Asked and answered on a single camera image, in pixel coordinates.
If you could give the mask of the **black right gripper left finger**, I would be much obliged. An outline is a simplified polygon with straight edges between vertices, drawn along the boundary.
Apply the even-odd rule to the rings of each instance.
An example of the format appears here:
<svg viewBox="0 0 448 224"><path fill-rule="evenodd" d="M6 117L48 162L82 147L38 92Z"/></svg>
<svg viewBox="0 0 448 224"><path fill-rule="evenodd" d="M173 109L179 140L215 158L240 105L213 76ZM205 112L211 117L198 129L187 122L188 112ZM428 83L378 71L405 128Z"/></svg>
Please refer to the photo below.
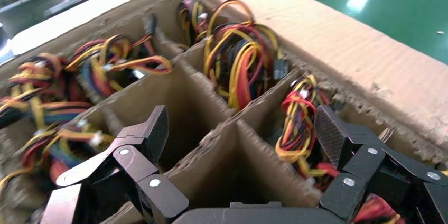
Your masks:
<svg viewBox="0 0 448 224"><path fill-rule="evenodd" d="M155 164L168 134L165 106L123 128L106 150L58 177L42 223L100 223L124 199L146 223L173 223L189 201Z"/></svg>

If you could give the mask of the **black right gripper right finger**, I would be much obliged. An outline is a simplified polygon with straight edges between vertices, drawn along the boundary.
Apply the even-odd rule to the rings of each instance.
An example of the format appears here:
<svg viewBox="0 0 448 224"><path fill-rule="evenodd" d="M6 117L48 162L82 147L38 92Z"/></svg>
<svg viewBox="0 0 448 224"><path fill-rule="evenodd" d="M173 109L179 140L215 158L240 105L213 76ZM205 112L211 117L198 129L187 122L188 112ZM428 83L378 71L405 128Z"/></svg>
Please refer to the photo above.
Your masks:
<svg viewBox="0 0 448 224"><path fill-rule="evenodd" d="M352 221L369 194L383 198L408 223L447 223L447 177L392 150L369 128L342 121L326 105L315 115L318 141L338 170L319 206Z"/></svg>

